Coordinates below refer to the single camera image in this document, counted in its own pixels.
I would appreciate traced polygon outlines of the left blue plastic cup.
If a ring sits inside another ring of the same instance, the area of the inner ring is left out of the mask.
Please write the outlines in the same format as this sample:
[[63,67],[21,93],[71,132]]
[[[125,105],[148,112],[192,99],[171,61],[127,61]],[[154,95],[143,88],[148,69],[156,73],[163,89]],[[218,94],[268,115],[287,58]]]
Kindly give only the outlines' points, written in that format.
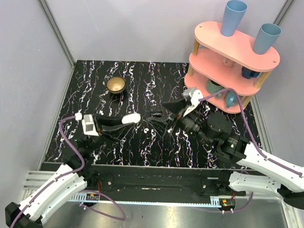
[[232,36],[238,28],[248,5],[242,0],[229,0],[226,3],[223,15],[221,34],[227,37]]

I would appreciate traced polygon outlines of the pink three-tier shelf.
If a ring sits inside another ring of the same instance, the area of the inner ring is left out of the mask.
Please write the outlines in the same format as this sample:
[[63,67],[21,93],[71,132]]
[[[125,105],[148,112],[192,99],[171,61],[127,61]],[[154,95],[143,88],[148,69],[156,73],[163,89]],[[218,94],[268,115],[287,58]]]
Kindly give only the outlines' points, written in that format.
[[[281,58],[274,47],[262,55],[253,52],[254,37],[238,30],[232,36],[224,36],[220,32],[221,27],[217,21],[206,21],[194,29],[195,42],[184,83],[188,88],[199,89],[204,97],[210,95],[206,90],[208,79],[224,88],[232,88],[242,96],[244,109]],[[224,66],[223,58],[231,59],[234,65]],[[258,71],[260,75],[246,79],[242,77],[242,67]]]

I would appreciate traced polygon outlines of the right blue plastic cup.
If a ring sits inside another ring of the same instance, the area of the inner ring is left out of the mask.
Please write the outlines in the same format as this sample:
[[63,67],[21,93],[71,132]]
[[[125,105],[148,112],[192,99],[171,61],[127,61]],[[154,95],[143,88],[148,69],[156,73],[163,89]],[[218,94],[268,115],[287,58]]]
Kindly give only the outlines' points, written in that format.
[[274,23],[261,25],[253,44],[253,51],[257,54],[265,54],[281,35],[282,29]]

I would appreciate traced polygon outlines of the brown ceramic bowl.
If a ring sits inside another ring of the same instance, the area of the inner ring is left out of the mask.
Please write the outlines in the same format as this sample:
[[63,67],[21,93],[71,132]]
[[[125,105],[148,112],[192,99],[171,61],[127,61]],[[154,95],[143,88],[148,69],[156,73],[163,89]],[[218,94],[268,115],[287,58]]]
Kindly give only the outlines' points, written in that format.
[[107,89],[113,94],[122,93],[125,89],[126,81],[121,77],[112,77],[107,82]]

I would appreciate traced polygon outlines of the blue plastic cup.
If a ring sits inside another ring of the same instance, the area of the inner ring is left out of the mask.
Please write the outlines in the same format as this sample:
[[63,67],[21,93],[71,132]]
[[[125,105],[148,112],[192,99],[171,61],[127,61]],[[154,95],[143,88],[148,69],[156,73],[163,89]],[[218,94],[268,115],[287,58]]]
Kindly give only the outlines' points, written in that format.
[[227,37],[232,36],[238,28],[248,5],[242,0],[229,0],[226,3],[223,15],[221,34]]
[[253,44],[253,51],[257,54],[265,54],[281,35],[282,29],[274,23],[261,25]]

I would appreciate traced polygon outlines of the light blue ceramic mug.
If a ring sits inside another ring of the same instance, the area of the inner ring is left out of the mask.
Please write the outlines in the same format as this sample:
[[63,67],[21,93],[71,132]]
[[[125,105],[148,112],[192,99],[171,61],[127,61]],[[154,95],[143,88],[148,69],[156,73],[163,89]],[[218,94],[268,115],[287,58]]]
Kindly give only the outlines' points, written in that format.
[[227,108],[238,105],[238,98],[242,99],[241,95],[234,94],[231,90],[227,91],[224,97],[224,102]]

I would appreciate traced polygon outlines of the white earbud charging case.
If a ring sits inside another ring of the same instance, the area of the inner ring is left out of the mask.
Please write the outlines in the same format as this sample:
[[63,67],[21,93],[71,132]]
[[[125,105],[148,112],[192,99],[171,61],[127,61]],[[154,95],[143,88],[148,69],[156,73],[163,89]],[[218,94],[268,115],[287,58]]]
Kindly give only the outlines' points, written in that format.
[[141,120],[141,115],[139,113],[130,113],[122,117],[122,124],[137,124]]

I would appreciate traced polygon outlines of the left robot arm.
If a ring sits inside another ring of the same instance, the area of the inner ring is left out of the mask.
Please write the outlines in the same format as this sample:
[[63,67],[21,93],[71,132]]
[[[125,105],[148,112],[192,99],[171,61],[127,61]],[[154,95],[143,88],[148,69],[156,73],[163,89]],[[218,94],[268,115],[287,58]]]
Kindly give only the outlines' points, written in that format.
[[[63,125],[66,121],[80,121],[86,136],[73,145],[66,136]],[[43,225],[64,203],[79,193],[86,198],[78,198],[84,209],[88,204],[98,202],[100,197],[109,198],[101,193],[102,182],[98,171],[92,168],[90,156],[106,139],[119,142],[141,120],[138,113],[122,117],[104,117],[101,114],[81,114],[65,117],[59,122],[59,132],[64,141],[72,148],[74,155],[60,165],[56,172],[33,194],[20,203],[10,202],[5,208],[5,223],[9,228],[43,228]]]

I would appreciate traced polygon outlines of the green ceramic mug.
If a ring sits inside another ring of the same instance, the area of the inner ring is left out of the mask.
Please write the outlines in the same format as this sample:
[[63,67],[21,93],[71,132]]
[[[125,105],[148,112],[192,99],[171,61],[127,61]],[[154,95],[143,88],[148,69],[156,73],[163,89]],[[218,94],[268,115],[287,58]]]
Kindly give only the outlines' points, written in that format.
[[208,79],[207,86],[206,86],[206,90],[208,93],[214,94],[214,93],[221,91],[223,88],[224,88],[223,86],[219,85],[215,81]]

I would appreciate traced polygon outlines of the black earbud charging case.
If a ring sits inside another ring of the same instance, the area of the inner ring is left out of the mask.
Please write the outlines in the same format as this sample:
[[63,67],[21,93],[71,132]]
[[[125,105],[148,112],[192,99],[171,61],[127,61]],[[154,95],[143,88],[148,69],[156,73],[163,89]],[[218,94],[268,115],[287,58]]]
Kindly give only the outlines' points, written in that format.
[[159,111],[159,110],[154,110],[150,113],[150,116],[152,118],[161,118],[162,117],[162,111]]

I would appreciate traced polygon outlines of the pink mug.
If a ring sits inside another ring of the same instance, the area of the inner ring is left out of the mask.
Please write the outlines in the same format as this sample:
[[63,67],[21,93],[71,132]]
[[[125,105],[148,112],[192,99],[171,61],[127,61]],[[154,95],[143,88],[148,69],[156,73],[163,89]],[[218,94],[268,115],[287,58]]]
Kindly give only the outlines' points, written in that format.
[[222,63],[223,63],[223,65],[226,66],[226,67],[232,67],[232,66],[234,65],[234,61],[232,61],[231,59],[226,58],[226,57],[224,57],[224,58],[222,59]]

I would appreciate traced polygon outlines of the dark blue mug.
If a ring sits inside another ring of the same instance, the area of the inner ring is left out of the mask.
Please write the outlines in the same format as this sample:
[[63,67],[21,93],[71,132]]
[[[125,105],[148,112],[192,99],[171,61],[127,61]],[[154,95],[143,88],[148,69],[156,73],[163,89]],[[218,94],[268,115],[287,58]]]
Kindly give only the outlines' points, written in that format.
[[258,77],[260,75],[260,72],[248,69],[245,66],[243,66],[241,74],[242,74],[242,77],[244,77],[246,79],[252,79],[252,78]]

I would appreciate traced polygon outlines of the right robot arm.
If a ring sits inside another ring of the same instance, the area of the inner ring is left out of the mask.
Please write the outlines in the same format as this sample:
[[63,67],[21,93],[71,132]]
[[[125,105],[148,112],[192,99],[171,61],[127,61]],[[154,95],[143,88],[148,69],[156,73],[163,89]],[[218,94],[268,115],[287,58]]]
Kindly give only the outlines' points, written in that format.
[[212,153],[218,159],[260,172],[260,175],[247,175],[224,170],[216,183],[220,194],[269,193],[304,210],[304,167],[261,150],[254,140],[232,134],[233,125],[221,112],[216,111],[202,120],[192,113],[192,104],[184,99],[165,102],[162,106],[170,111],[167,118],[162,118],[159,112],[148,118],[159,133],[181,129],[199,143],[212,145]]

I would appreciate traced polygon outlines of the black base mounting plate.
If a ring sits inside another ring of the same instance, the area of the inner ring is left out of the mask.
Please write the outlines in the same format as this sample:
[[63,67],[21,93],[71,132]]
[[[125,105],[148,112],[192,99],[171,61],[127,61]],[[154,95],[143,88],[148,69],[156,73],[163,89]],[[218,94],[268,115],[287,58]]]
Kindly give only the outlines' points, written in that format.
[[79,171],[89,189],[100,189],[115,198],[180,198],[205,196],[245,196],[228,186],[230,171],[201,168],[86,165]]

